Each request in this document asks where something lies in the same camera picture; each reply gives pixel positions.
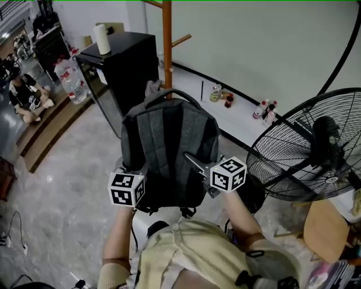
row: coat rack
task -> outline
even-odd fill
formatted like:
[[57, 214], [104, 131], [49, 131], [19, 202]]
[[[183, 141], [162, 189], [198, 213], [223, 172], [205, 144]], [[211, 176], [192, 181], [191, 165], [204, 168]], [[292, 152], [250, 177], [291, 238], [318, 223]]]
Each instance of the coat rack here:
[[180, 39], [171, 41], [171, 1], [163, 1], [162, 3], [155, 1], [144, 1], [150, 5], [156, 6], [162, 9], [163, 18], [163, 53], [164, 53], [164, 74], [165, 74], [165, 89], [172, 88], [172, 72], [171, 65], [171, 49], [181, 44], [182, 42], [190, 39], [192, 36], [187, 34]]

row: black cap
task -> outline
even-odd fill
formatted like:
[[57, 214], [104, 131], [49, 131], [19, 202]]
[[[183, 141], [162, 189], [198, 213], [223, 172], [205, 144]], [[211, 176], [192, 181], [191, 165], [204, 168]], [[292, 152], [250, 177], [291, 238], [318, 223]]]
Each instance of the black cap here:
[[17, 78], [20, 74], [20, 68], [19, 67], [13, 67], [10, 70], [10, 80], [14, 80]]

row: black curved pole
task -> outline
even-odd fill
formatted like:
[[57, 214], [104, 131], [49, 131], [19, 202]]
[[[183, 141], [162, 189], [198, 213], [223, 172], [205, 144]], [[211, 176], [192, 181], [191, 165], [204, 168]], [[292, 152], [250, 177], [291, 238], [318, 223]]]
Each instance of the black curved pole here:
[[354, 46], [354, 43], [357, 38], [357, 34], [359, 33], [360, 25], [361, 25], [361, 1], [358, 1], [359, 3], [359, 12], [357, 14], [356, 23], [354, 30], [352, 31], [349, 43], [346, 46], [346, 49], [344, 51], [344, 54], [342, 55], [340, 61], [337, 63], [336, 67], [334, 68], [333, 72], [331, 73], [330, 77], [327, 79], [324, 86], [321, 88], [320, 92], [317, 95], [323, 94], [326, 92], [326, 90], [329, 88], [331, 83], [334, 81], [338, 73], [340, 72], [342, 66], [344, 66], [347, 57], [349, 57], [349, 54], [351, 52], [352, 47]]

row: sticker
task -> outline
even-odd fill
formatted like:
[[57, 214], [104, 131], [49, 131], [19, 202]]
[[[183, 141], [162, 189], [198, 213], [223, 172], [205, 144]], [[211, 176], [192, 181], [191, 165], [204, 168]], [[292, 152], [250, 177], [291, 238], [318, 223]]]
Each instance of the sticker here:
[[103, 71], [101, 71], [100, 69], [97, 68], [97, 69], [96, 69], [96, 72], [98, 73], [98, 76], [99, 76], [100, 81], [101, 81], [103, 84], [108, 85], [107, 80], [105, 79], [105, 76], [104, 76]]

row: fan grille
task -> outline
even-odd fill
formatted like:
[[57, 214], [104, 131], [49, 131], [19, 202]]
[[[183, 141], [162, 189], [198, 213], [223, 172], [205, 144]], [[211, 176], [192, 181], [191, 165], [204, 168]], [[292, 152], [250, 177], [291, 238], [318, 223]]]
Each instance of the fan grille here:
[[[347, 164], [361, 175], [361, 89], [332, 91], [298, 106], [274, 123], [253, 144], [247, 157], [248, 173], [258, 179], [270, 195], [289, 201], [306, 201], [331, 198], [352, 189], [347, 180], [349, 168], [328, 171], [316, 177], [321, 167], [310, 165], [275, 184], [267, 182], [284, 174], [310, 155], [310, 142], [290, 125], [301, 126], [311, 133], [315, 120], [329, 116], [339, 126], [340, 143], [344, 145]], [[330, 177], [334, 183], [326, 183]]]

